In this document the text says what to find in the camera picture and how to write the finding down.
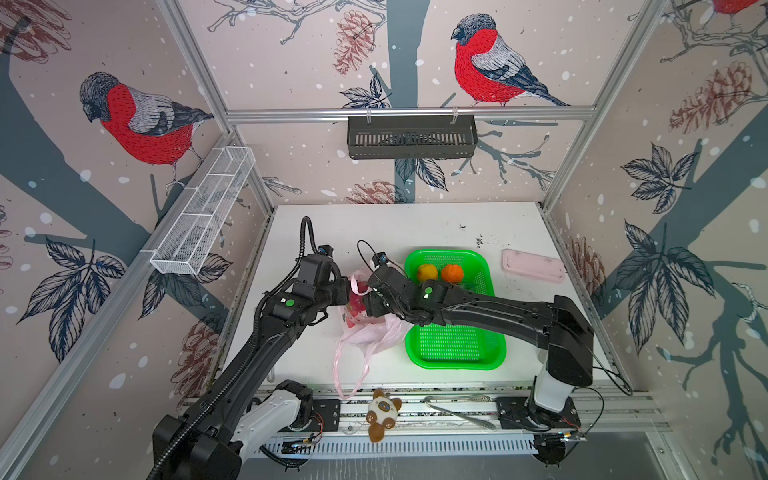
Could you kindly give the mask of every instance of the plastic bag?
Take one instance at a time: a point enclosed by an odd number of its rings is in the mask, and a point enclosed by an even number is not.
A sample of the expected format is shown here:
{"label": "plastic bag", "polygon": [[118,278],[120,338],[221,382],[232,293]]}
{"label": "plastic bag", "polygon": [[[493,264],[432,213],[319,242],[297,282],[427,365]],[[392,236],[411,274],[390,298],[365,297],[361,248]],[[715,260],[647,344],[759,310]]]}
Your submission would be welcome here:
{"label": "plastic bag", "polygon": [[349,294],[349,303],[343,310],[343,317],[349,328],[367,323],[384,323],[383,316],[368,316],[366,307],[362,304],[362,298],[371,292],[368,288],[369,276],[370,270],[357,270],[349,276],[352,292]]}
{"label": "plastic bag", "polygon": [[[333,385],[336,386],[336,391],[339,393],[341,400],[352,398],[360,390],[362,381],[368,376],[370,371],[371,357],[402,342],[412,326],[411,323],[399,319],[393,313],[387,313],[384,315],[384,323],[355,325],[353,328],[344,331],[339,340],[339,345],[336,347],[336,355],[333,357]],[[352,392],[345,396],[339,381],[339,360],[341,359],[341,352],[347,343],[357,345],[362,350],[364,360],[360,380],[357,381]]]}

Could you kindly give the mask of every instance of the stuffed toy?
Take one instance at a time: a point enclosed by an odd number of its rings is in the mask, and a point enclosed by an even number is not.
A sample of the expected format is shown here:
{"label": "stuffed toy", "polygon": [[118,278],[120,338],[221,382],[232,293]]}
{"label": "stuffed toy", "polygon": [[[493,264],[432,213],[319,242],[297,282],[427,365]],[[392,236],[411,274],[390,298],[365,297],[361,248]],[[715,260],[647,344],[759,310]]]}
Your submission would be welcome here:
{"label": "stuffed toy", "polygon": [[373,401],[368,404],[368,415],[366,415],[366,422],[371,424],[368,427],[368,437],[371,442],[381,442],[384,439],[384,431],[395,428],[397,412],[401,406],[401,399],[390,399],[389,394],[385,394],[381,389],[373,392]]}

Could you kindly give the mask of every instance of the green plastic basket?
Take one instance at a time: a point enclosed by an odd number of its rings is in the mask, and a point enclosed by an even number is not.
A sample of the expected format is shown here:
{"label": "green plastic basket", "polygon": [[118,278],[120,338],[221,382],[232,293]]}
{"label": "green plastic basket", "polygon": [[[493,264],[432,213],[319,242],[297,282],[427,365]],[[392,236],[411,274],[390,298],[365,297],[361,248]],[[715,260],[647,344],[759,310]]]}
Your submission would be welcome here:
{"label": "green plastic basket", "polygon": [[[417,250],[406,259],[405,271],[416,280],[416,272],[424,263],[438,271],[450,263],[464,270],[464,282],[459,286],[484,295],[494,295],[488,262],[470,250]],[[493,370],[504,362],[507,343],[500,333],[473,326],[427,325],[413,327],[406,335],[406,352],[418,366],[425,369]]]}

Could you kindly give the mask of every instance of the white tabletop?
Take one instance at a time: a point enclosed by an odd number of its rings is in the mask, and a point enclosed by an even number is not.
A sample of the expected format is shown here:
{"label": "white tabletop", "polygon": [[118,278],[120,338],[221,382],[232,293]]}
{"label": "white tabletop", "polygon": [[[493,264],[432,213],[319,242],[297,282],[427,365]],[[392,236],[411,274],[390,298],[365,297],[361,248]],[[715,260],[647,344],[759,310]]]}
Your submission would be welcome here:
{"label": "white tabletop", "polygon": [[[227,354],[227,365],[253,331],[253,313],[263,293],[274,288],[293,266],[299,251],[299,226],[305,215],[312,218],[317,244],[333,247],[333,259],[342,275],[364,268],[356,249],[358,239],[367,240],[377,252],[386,252],[400,265],[420,248],[474,250],[488,261],[496,296],[548,302],[554,295],[568,296],[584,312],[568,278],[563,283],[548,283],[502,271],[504,249],[559,258],[534,203],[286,205],[278,207],[275,215]],[[306,248],[310,250],[309,240]],[[330,307],[328,312],[328,319],[308,327],[278,360],[275,378],[264,383],[265,389],[285,379],[315,387],[333,384],[333,355],[346,324],[337,307]],[[488,372],[423,369],[411,362],[405,345],[400,343],[374,355],[363,387],[478,387],[532,381],[541,370],[539,349],[510,336],[506,340],[504,363]],[[597,341],[594,351],[607,365]],[[339,363],[342,386],[351,389],[361,372],[362,352],[356,346],[347,346]],[[600,370],[594,371],[594,377],[607,378]]]}

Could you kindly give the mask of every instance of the white snow dot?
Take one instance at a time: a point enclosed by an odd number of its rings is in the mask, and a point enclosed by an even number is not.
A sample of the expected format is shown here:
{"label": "white snow dot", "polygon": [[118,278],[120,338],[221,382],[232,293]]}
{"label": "white snow dot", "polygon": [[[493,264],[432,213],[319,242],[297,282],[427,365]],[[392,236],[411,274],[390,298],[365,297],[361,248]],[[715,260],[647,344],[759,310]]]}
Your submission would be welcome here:
{"label": "white snow dot", "polygon": [[113,390],[117,390],[123,386],[125,383],[125,374],[121,373],[120,375],[115,376],[110,382],[109,382],[109,388]]}

